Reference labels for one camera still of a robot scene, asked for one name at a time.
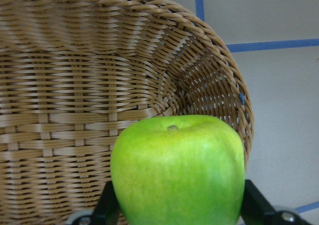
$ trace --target apple stem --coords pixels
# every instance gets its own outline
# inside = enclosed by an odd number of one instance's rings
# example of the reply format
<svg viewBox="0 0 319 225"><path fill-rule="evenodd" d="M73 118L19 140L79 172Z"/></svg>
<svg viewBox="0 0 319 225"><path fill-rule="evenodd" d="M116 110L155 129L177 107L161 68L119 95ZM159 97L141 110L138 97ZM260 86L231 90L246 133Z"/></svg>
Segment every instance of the apple stem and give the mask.
<svg viewBox="0 0 319 225"><path fill-rule="evenodd" d="M167 130L169 130L169 131L178 130L178 126L175 124L172 124L169 127L167 127Z"/></svg>

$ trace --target wicker basket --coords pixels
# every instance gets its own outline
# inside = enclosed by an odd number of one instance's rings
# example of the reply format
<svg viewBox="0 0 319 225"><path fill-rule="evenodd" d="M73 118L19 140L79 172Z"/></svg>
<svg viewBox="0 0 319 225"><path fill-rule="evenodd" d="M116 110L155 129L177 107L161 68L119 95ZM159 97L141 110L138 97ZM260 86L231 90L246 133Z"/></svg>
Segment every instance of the wicker basket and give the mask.
<svg viewBox="0 0 319 225"><path fill-rule="evenodd" d="M0 224L63 224L93 208L117 136L145 117L253 114L204 22L167 0L0 0ZM126 224L122 218L120 224Z"/></svg>

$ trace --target apple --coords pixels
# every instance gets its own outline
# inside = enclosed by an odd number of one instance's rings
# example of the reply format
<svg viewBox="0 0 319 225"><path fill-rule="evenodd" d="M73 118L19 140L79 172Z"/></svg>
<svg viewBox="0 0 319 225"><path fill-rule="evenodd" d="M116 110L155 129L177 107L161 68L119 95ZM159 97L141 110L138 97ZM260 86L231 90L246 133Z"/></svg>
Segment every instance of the apple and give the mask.
<svg viewBox="0 0 319 225"><path fill-rule="evenodd" d="M235 225L245 184L242 141L209 115L142 119L119 135L111 177L130 225Z"/></svg>

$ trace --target yellow-green apple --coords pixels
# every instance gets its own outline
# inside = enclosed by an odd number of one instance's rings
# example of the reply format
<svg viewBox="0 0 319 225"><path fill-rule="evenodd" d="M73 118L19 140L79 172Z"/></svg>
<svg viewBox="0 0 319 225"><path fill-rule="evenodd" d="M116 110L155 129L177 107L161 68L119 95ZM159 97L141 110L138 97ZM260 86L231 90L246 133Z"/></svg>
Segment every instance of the yellow-green apple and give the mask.
<svg viewBox="0 0 319 225"><path fill-rule="evenodd" d="M242 141L209 115L142 119L119 135L111 177L130 225L235 225L245 184Z"/></svg>

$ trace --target apple skin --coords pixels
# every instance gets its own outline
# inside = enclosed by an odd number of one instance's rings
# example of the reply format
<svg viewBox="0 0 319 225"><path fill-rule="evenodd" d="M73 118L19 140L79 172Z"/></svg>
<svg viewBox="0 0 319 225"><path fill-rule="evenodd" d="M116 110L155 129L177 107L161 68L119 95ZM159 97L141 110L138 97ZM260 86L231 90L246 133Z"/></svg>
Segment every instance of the apple skin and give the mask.
<svg viewBox="0 0 319 225"><path fill-rule="evenodd" d="M209 115L142 119L119 135L111 177L130 225L235 225L245 184L242 141Z"/></svg>

